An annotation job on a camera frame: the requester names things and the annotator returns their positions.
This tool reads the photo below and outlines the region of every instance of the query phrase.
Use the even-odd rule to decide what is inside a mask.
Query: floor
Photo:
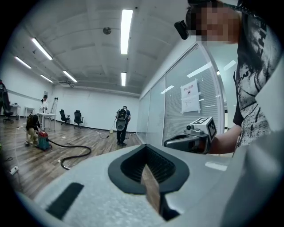
[[[52,180],[66,172],[58,163],[59,159],[87,152],[81,148],[68,149],[56,145],[53,145],[53,150],[46,152],[35,148],[33,145],[27,147],[24,145],[26,140],[24,123],[26,119],[21,118],[18,121],[13,119],[13,124],[9,122],[3,124],[2,120],[3,117],[0,117],[1,156],[4,160],[4,169],[8,171],[16,165],[19,166],[18,173],[13,176],[7,173],[7,176],[11,179],[15,190],[22,192],[31,199]],[[92,148],[92,153],[89,156],[64,162],[65,166],[72,168],[72,166],[89,157],[121,149],[122,147],[116,145],[116,132],[110,134],[108,139],[100,138],[100,136],[106,138],[108,133],[108,131],[88,128],[74,129],[72,125],[60,125],[60,122],[56,122],[56,131],[52,130],[48,132],[48,135],[50,140],[62,145],[71,143],[74,145],[86,145]],[[133,133],[127,133],[126,138],[125,143],[127,143],[127,146],[141,144],[139,138]],[[151,173],[148,170],[144,171],[143,175],[143,184],[151,182]]]

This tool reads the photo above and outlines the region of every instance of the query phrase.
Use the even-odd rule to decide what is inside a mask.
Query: white ceiling
[[[185,17],[186,7],[186,0],[47,0],[15,30],[9,51],[54,82],[70,80],[67,70],[76,86],[139,94],[180,39],[174,23]],[[134,11],[127,55],[120,54],[123,9]],[[34,37],[53,60],[37,49]]]

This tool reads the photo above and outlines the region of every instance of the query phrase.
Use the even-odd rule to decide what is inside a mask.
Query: power strip
[[[13,167],[13,168],[10,170],[10,174],[11,174],[11,175],[14,175],[18,170],[19,170],[19,167],[18,167],[18,166],[15,166],[15,167]]]

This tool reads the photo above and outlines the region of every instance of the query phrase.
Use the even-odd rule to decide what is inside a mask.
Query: white table
[[[28,110],[32,110],[32,114],[34,114],[35,108],[25,106],[25,117],[27,119]]]
[[[51,113],[37,113],[38,115],[42,116],[41,120],[41,130],[44,131],[44,119],[48,117],[48,127],[50,129],[50,117],[54,117],[54,131],[55,131],[55,122],[56,122],[56,114]]]
[[[20,109],[20,113],[21,113],[21,106],[19,106],[19,105],[14,105],[14,104],[10,104],[10,107],[14,107],[14,108],[16,108],[17,109],[17,111],[16,111],[16,114],[15,115],[18,115],[18,108]]]

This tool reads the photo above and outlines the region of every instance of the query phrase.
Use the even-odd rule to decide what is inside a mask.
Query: white paper notice
[[[197,81],[181,87],[181,112],[200,111]]]

